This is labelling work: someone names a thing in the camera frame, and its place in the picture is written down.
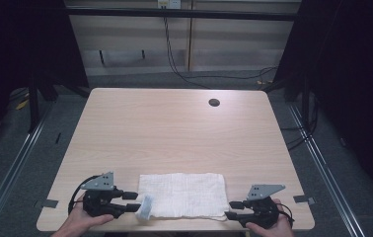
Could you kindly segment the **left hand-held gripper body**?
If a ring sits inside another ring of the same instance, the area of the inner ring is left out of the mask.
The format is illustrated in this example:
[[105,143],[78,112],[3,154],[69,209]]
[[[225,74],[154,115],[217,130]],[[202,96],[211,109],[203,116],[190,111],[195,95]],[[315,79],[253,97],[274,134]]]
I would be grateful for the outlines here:
[[113,172],[103,173],[87,179],[80,188],[85,191],[83,209],[91,216],[110,214],[119,218],[126,211],[121,204],[112,203],[114,198],[121,198],[123,191],[113,182]]

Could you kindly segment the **cream white cloth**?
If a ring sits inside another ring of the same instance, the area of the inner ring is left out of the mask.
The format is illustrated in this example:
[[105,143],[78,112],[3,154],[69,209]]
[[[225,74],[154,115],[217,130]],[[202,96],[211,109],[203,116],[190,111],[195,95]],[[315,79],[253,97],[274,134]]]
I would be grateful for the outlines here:
[[141,202],[135,212],[140,219],[204,218],[224,220],[230,209],[225,180],[221,174],[141,175]]

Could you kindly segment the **black metal stand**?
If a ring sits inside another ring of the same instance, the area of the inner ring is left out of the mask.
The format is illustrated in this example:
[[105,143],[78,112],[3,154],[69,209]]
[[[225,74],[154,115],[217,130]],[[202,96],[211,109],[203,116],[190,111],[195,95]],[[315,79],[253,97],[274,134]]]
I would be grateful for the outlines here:
[[29,81],[29,102],[31,114],[29,132],[33,132],[39,123],[37,80],[34,75],[30,77]]

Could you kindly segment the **person's left hand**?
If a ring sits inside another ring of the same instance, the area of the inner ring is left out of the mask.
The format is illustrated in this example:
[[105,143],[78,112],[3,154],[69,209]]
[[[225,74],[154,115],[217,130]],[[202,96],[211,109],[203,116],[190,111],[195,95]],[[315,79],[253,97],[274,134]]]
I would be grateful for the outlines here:
[[84,195],[81,195],[78,198],[78,202],[74,205],[67,219],[56,232],[59,237],[81,237],[92,227],[100,226],[113,220],[113,216],[110,214],[95,217],[90,216],[83,209],[83,197]]

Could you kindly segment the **black horizontal metal bar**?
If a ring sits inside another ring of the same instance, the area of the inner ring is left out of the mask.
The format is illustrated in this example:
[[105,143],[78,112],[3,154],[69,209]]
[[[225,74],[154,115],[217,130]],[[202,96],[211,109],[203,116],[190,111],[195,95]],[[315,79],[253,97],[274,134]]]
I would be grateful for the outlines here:
[[81,16],[124,16],[124,17],[162,17],[190,19],[222,19],[222,20],[260,20],[260,21],[296,21],[299,16],[290,13],[260,13],[205,10],[172,10],[172,9],[125,9],[125,8],[66,8],[68,15]]

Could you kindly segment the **white wall outlet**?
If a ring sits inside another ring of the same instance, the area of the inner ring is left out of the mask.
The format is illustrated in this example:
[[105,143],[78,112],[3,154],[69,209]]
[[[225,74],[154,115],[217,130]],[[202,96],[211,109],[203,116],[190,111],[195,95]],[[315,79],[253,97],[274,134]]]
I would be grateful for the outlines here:
[[180,10],[182,8],[181,0],[157,0],[159,9]]

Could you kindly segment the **dark curtain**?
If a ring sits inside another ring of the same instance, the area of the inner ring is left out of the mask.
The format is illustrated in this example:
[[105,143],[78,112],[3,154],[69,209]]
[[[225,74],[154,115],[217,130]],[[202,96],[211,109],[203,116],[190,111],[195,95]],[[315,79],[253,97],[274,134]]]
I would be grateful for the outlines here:
[[373,180],[373,0],[301,0],[274,83],[309,88]]
[[89,85],[64,0],[0,0],[0,121],[12,91]]

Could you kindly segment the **metal floor rail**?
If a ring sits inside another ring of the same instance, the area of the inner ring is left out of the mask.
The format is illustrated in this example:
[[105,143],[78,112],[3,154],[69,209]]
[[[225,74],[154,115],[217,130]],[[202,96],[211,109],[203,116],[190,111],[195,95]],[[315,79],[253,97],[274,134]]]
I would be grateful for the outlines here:
[[5,206],[5,203],[16,184],[19,175],[21,174],[24,166],[29,159],[29,156],[37,143],[37,140],[45,125],[45,120],[49,116],[53,108],[53,102],[48,102],[40,118],[37,118],[36,124],[26,133],[25,140],[23,141],[20,150],[15,155],[14,161],[10,168],[5,173],[0,183],[0,212]]
[[315,138],[308,131],[307,128],[303,127],[303,116],[299,112],[298,107],[294,104],[289,105],[290,113],[299,128],[306,147],[308,148],[311,157],[316,164],[322,179],[328,189],[329,194],[335,204],[335,207],[351,237],[366,237],[358,218],[354,214],[351,206],[348,203],[347,198],[344,196],[340,189],[340,186],[336,182],[336,178],[333,175],[329,165],[321,152]]

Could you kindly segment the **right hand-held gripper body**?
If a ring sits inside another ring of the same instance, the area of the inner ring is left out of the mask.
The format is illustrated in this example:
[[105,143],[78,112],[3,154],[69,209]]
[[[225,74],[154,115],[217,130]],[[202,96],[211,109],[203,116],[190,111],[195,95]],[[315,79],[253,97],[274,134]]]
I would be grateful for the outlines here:
[[277,222],[279,209],[270,196],[284,189],[284,185],[252,185],[243,205],[251,209],[253,213],[240,214],[239,223],[243,227],[248,222],[264,229],[272,227]]

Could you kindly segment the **person's right hand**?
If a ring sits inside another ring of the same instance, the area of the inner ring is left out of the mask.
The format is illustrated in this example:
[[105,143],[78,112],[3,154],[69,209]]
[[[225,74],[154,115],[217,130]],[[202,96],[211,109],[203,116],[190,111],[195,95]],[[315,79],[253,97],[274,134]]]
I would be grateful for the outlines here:
[[252,222],[248,222],[246,227],[260,237],[295,237],[287,216],[282,213],[278,215],[277,222],[269,229],[264,229]]

